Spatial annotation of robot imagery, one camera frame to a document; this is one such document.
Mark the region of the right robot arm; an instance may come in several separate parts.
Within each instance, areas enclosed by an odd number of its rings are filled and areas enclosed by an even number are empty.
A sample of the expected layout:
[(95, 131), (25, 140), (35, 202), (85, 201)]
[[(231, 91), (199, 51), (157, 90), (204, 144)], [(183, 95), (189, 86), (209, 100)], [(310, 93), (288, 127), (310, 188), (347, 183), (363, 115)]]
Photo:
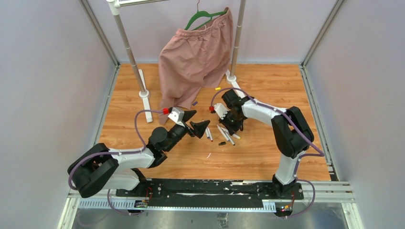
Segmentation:
[(210, 111), (219, 116), (219, 122), (230, 134), (243, 131), (246, 119), (260, 121), (272, 128), (281, 158), (271, 187), (275, 197), (287, 198), (297, 182), (299, 160), (314, 141), (301, 110), (296, 106), (274, 107), (247, 95), (240, 97), (235, 89), (224, 93), (222, 100), (222, 103), (211, 105)]

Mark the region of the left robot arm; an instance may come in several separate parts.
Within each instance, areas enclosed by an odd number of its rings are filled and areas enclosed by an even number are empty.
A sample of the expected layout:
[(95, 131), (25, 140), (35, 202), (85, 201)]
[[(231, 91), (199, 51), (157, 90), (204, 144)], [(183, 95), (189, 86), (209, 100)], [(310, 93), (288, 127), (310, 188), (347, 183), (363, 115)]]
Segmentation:
[(186, 135), (202, 138), (210, 124), (209, 120), (192, 122), (195, 110), (171, 107), (158, 113), (168, 115), (174, 122), (170, 130), (156, 127), (147, 141), (141, 140), (141, 148), (112, 149), (104, 143), (95, 144), (69, 166), (69, 187), (82, 198), (92, 197), (104, 189), (123, 189), (135, 197), (143, 196), (146, 184), (140, 180), (138, 169), (159, 166), (167, 159), (166, 153)]

